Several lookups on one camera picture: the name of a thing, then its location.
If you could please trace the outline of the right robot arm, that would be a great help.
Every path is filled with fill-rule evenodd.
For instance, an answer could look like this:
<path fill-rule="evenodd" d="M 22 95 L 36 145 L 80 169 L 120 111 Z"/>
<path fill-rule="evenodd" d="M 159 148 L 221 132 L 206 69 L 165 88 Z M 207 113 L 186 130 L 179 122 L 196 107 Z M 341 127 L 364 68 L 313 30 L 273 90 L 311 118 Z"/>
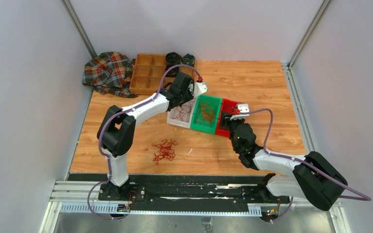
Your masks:
<path fill-rule="evenodd" d="M 226 112 L 221 114 L 220 126 L 228 130 L 232 148 L 246 168 L 271 171 L 258 184 L 258 196 L 264 202 L 271 202 L 278 196 L 297 197 L 327 211 L 348 185 L 316 151 L 307 155 L 268 151 L 255 142 L 256 135 L 244 118 Z"/>

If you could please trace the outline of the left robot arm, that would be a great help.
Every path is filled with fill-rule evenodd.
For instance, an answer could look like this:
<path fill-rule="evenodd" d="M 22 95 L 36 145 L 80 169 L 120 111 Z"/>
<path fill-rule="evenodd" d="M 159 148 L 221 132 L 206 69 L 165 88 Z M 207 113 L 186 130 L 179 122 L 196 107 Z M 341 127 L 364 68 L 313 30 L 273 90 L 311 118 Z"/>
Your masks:
<path fill-rule="evenodd" d="M 111 185 L 111 195 L 117 200 L 129 196 L 127 152 L 130 150 L 136 127 L 151 117 L 169 112 L 182 106 L 209 88 L 199 78 L 195 81 L 185 73 L 176 75 L 173 82 L 163 85 L 153 95 L 136 104 L 119 108 L 111 106 L 97 133 L 100 154 L 108 165 L 107 184 Z"/>

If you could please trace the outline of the white plastic bin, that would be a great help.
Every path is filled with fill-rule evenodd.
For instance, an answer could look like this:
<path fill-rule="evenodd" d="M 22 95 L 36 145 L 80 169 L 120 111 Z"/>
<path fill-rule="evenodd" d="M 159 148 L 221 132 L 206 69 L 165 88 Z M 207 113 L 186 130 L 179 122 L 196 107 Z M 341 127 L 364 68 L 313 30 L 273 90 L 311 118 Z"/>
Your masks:
<path fill-rule="evenodd" d="M 167 124 L 190 129 L 197 99 L 173 108 L 167 114 Z"/>

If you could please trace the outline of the red plastic bin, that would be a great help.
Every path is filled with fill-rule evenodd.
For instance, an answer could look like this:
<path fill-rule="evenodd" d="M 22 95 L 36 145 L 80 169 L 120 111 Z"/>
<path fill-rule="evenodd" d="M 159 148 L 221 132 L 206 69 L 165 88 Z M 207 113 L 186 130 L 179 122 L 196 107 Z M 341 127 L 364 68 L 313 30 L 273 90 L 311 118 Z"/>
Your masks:
<path fill-rule="evenodd" d="M 235 101 L 235 100 L 229 100 L 229 99 L 222 99 L 221 107 L 219 111 L 219 117 L 217 121 L 217 126 L 215 129 L 215 135 L 223 136 L 228 138 L 229 137 L 229 131 L 227 129 L 224 129 L 221 127 L 221 115 L 222 112 L 226 112 L 228 114 L 231 114 L 233 112 L 233 108 L 236 107 L 237 104 L 241 102 Z"/>

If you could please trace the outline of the rolled teal sock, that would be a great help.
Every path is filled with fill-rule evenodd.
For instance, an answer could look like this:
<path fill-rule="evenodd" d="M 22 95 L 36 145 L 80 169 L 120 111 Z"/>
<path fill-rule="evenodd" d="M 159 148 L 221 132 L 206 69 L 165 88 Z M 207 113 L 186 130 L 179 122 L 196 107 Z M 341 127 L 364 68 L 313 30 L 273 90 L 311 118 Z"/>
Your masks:
<path fill-rule="evenodd" d="M 187 53 L 186 55 L 184 55 L 181 58 L 181 64 L 187 65 L 187 66 L 190 66 L 190 67 L 195 66 L 195 61 L 196 61 L 195 56 L 190 54 L 190 53 Z"/>

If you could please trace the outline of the rolled dark sock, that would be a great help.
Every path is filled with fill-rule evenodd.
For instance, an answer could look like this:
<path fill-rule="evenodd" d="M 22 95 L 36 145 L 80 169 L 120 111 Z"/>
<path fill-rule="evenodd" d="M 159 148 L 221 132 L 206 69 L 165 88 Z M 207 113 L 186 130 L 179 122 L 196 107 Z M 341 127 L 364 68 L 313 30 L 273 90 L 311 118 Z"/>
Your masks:
<path fill-rule="evenodd" d="M 179 65 L 181 63 L 181 55 L 176 52 L 170 52 L 166 54 L 166 68 L 165 71 L 170 69 L 172 66 Z M 175 77 L 179 73 L 179 67 L 175 67 L 167 72 L 166 77 Z"/>

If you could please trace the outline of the green plastic bin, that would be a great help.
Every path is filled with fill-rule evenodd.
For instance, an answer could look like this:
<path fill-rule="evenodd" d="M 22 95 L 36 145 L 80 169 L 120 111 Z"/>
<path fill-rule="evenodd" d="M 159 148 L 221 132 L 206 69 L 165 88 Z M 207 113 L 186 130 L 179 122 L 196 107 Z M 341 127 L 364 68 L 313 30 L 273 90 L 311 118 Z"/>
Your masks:
<path fill-rule="evenodd" d="M 204 133 L 214 134 L 219 117 L 222 99 L 210 95 L 197 98 L 190 128 Z"/>

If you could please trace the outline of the wooden compartment tray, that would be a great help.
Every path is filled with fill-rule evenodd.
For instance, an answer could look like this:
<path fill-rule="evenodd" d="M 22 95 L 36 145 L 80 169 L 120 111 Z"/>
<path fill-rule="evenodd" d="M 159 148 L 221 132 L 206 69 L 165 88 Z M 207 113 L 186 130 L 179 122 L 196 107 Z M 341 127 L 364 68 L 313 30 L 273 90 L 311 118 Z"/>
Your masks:
<path fill-rule="evenodd" d="M 166 54 L 142 54 L 135 59 L 130 91 L 136 95 L 151 95 L 157 91 L 165 73 Z"/>

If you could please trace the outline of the plaid cloth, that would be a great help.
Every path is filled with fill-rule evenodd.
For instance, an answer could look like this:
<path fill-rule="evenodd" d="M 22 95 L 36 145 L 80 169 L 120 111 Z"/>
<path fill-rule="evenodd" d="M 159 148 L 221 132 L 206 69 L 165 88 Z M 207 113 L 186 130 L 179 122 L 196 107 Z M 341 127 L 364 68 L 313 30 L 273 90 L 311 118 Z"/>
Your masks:
<path fill-rule="evenodd" d="M 85 64 L 82 84 L 102 95 L 136 98 L 130 91 L 135 63 L 119 52 L 103 52 Z"/>

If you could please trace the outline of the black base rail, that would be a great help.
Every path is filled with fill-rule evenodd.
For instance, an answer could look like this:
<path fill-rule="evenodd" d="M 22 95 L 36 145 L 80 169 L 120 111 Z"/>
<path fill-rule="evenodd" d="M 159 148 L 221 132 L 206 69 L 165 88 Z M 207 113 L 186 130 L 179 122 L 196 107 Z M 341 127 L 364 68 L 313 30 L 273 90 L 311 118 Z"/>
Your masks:
<path fill-rule="evenodd" d="M 133 210 L 227 212 L 249 210 L 249 204 L 276 207 L 288 196 L 268 197 L 257 185 L 261 176 L 130 175 L 123 187 L 102 184 L 98 200 L 132 205 Z"/>

